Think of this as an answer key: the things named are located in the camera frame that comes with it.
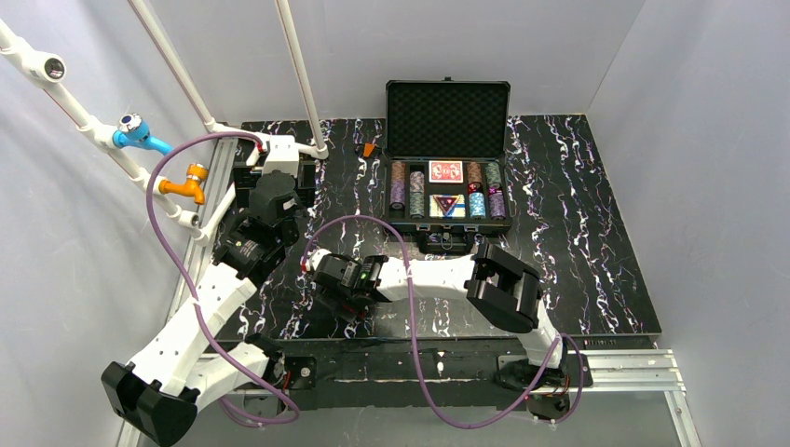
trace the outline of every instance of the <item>blue faucet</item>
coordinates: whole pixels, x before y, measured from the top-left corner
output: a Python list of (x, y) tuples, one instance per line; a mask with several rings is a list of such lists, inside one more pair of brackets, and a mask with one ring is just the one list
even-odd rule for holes
[(172, 147), (157, 137), (151, 136), (148, 123), (137, 114), (121, 116), (118, 130), (113, 134), (113, 143), (117, 147), (134, 146), (149, 151), (157, 151), (163, 156), (172, 151)]

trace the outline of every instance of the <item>orange object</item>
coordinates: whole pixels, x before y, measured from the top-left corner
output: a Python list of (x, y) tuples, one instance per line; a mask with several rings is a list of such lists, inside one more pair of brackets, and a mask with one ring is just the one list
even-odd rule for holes
[(184, 197), (192, 197), (195, 203), (203, 205), (206, 203), (206, 196), (200, 184), (209, 178), (209, 170), (203, 165), (192, 164), (186, 169), (186, 182), (182, 184), (163, 180), (159, 183), (159, 192), (162, 194), (177, 194)]
[(373, 153), (374, 149), (375, 149), (375, 144), (370, 144), (369, 142), (367, 142), (365, 144), (364, 150), (362, 151), (362, 156), (364, 156), (365, 158), (369, 157)]

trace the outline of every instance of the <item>white wall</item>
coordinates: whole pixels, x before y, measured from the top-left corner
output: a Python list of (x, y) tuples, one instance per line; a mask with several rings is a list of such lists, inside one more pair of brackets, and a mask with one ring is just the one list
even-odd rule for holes
[[(152, 0), (218, 120), (305, 118), (274, 0)], [(319, 115), (384, 116), (390, 79), (507, 80), (513, 114), (587, 111), (644, 0), (297, 0)]]
[[(101, 121), (135, 111), (172, 144), (205, 133), (126, 2), (5, 2), (0, 18), (66, 60), (64, 85)], [(100, 376), (161, 328), (177, 273), (123, 171), (4, 58), (0, 82), (2, 443), (112, 445), (121, 420)], [(149, 170), (160, 159), (128, 150)], [(170, 177), (191, 160), (207, 163), (207, 147)]]
[(589, 112), (705, 445), (786, 445), (790, 4), (648, 0)]

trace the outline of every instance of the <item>marble surface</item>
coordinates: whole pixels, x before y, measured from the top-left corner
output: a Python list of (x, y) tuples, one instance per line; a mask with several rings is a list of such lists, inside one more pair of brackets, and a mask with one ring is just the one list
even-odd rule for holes
[[(336, 119), (321, 126), (330, 157), (317, 166), (317, 194), (300, 219), (303, 238), (289, 257), (230, 319), (225, 340), (262, 332), (272, 338), (407, 337), (408, 303), (378, 305), (364, 321), (348, 324), (313, 300), (299, 258), (306, 240), (323, 224), (347, 214), (381, 216), (382, 159), (362, 159), (358, 144), (384, 144), (381, 119)], [(246, 123), (244, 129), (290, 133), (310, 142), (306, 122)], [(498, 240), (507, 251), (542, 272), (544, 300), (554, 326), (570, 334), (658, 334), (656, 313), (623, 226), (604, 166), (583, 115), (512, 116), (506, 138), (511, 208), (510, 232)], [(238, 158), (252, 149), (242, 143)], [(319, 245), (360, 258), (400, 250), (377, 225), (348, 222), (327, 230)], [(411, 247), (416, 259), (441, 259)], [(501, 336), (467, 302), (419, 300), (421, 337)]]

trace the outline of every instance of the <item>case lid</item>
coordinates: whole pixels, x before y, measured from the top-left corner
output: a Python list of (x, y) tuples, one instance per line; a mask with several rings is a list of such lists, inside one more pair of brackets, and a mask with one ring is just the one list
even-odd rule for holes
[(505, 148), (507, 82), (389, 81), (390, 156), (496, 158)]

